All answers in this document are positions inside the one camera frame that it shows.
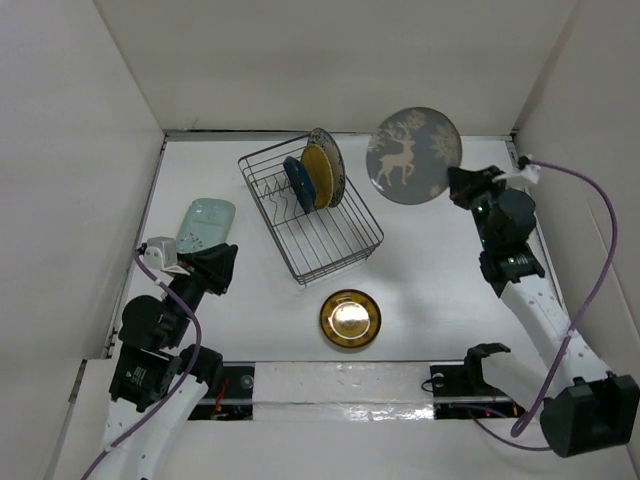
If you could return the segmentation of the light green rectangular plate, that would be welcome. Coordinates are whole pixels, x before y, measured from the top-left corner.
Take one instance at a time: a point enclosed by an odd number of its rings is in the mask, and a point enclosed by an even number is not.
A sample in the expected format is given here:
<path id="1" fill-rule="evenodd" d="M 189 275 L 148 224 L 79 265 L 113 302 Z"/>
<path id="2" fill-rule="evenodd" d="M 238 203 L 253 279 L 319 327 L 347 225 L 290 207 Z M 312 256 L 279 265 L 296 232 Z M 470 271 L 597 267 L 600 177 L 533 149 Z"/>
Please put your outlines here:
<path id="1" fill-rule="evenodd" d="M 236 213 L 233 203 L 212 198 L 194 200 L 176 237 L 177 252 L 195 253 L 225 243 Z"/>

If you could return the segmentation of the grey deer plate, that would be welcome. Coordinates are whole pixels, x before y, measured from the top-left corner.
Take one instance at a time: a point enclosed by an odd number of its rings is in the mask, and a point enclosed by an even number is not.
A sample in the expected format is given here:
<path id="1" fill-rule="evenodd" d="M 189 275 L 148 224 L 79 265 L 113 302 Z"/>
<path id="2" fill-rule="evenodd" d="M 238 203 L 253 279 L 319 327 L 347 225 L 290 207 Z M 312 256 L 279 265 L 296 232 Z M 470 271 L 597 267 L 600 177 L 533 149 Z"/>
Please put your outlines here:
<path id="1" fill-rule="evenodd" d="M 400 205 L 419 205 L 449 186 L 448 169 L 462 163 L 461 136 L 442 112 L 404 108 L 381 122 L 366 152 L 369 179 L 378 193 Z"/>

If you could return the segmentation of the dark blue leaf dish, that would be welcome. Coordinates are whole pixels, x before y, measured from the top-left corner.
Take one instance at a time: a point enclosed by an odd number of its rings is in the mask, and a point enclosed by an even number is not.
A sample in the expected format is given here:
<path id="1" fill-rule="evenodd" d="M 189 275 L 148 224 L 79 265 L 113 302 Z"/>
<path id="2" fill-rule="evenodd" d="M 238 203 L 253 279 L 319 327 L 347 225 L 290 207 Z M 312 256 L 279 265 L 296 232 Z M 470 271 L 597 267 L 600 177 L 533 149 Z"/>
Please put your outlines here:
<path id="1" fill-rule="evenodd" d="M 306 167 L 296 158 L 287 156 L 283 161 L 283 167 L 291 188 L 293 189 L 298 203 L 305 214 L 313 212 L 316 201 L 316 189 L 312 183 Z"/>

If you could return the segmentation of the round bamboo woven plate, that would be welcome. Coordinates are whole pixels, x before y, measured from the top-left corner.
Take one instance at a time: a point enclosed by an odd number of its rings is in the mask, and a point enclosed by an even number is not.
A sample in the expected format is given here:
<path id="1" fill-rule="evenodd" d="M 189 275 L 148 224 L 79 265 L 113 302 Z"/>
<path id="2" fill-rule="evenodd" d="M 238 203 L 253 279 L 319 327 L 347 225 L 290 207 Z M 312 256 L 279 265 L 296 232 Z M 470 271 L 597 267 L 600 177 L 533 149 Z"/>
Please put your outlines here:
<path id="1" fill-rule="evenodd" d="M 331 163 L 324 149 L 316 144 L 308 144 L 300 161 L 307 170 L 316 191 L 314 206 L 326 208 L 333 196 L 334 180 Z"/>

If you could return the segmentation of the gold and black plate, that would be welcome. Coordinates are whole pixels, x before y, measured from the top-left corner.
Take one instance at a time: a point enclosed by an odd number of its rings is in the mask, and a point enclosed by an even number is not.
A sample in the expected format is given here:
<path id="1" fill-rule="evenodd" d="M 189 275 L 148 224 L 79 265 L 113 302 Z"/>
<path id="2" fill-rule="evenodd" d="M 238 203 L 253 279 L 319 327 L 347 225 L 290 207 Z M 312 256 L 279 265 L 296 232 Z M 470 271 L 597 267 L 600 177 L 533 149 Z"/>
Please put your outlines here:
<path id="1" fill-rule="evenodd" d="M 382 327 L 382 313 L 369 294 L 343 289 L 331 294 L 322 304 L 319 325 L 325 339 L 341 349 L 367 347 Z"/>

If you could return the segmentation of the blue floral round plate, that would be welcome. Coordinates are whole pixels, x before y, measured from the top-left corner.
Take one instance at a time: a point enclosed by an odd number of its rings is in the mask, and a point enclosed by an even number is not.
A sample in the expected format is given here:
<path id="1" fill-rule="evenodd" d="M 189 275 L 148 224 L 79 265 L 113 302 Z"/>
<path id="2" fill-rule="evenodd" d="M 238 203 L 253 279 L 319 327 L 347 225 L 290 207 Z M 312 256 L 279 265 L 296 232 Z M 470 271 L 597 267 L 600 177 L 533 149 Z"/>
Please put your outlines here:
<path id="1" fill-rule="evenodd" d="M 333 193 L 328 207 L 337 207 L 343 199 L 347 179 L 344 159 L 338 144 L 328 131 L 320 127 L 310 132 L 307 144 L 321 147 L 329 160 L 333 175 Z"/>

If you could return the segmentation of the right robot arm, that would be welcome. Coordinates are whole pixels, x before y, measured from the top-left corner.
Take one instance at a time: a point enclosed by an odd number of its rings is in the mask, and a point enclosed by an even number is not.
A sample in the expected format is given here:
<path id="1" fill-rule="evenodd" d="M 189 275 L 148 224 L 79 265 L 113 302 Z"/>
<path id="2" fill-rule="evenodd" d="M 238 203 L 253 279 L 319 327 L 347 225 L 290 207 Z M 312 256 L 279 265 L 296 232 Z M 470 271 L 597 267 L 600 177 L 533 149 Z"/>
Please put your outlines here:
<path id="1" fill-rule="evenodd" d="M 533 418 L 550 449 L 567 458 L 627 444 L 639 406 L 639 386 L 617 375 L 591 349 L 554 295 L 550 280 L 529 245 L 535 202 L 523 191 L 539 179 L 539 167 L 513 173 L 495 166 L 478 171 L 451 167 L 450 198 L 471 212 L 482 250 L 481 273 L 516 316 L 548 370 L 541 378 L 502 343 L 470 348 L 462 381 L 474 393 L 490 387 L 510 397 Z"/>

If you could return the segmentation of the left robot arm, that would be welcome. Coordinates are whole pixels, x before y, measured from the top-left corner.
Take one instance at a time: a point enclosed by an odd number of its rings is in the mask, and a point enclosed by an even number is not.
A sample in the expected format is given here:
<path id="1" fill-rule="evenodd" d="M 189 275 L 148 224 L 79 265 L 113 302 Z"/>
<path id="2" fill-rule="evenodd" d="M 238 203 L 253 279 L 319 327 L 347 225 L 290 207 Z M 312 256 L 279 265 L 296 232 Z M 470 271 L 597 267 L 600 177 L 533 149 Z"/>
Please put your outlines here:
<path id="1" fill-rule="evenodd" d="M 223 390 L 223 357 L 204 347 L 196 310 L 206 295 L 227 292 L 237 254 L 227 243 L 179 253 L 167 237 L 135 251 L 163 295 L 140 295 L 122 311 L 101 451 L 84 478 L 157 478 L 198 402 Z"/>

